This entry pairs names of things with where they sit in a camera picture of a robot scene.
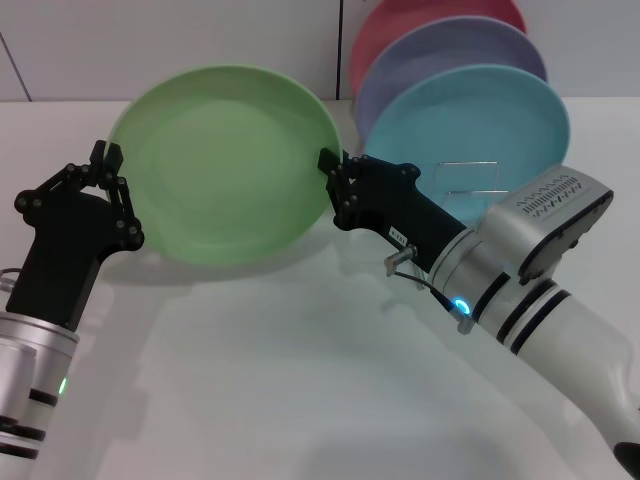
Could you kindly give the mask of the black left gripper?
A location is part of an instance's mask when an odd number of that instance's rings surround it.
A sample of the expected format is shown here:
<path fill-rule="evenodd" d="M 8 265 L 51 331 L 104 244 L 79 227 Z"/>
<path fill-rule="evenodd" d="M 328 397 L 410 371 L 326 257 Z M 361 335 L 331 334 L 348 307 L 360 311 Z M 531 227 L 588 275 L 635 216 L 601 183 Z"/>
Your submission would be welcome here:
<path fill-rule="evenodd" d="M 137 251 L 145 241 L 115 143 L 98 140 L 89 163 L 69 163 L 39 187 L 20 192 L 14 207 L 35 236 L 6 310 L 69 331 L 78 328 L 106 255 Z M 86 193 L 98 187 L 107 199 Z"/>

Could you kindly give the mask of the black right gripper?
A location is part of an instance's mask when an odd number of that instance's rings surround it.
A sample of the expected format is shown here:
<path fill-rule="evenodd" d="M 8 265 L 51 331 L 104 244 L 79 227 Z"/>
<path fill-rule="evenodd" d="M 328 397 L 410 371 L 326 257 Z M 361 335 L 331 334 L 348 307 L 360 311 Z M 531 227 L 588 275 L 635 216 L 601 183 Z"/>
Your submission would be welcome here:
<path fill-rule="evenodd" d="M 336 154 L 323 148 L 318 169 L 327 176 L 326 191 L 337 228 L 371 230 L 398 249 L 412 246 L 413 262 L 426 272 L 466 230 L 417 190 L 415 182 L 421 171 L 413 164 L 394 164 L 367 155 L 349 157 L 345 151 Z"/>

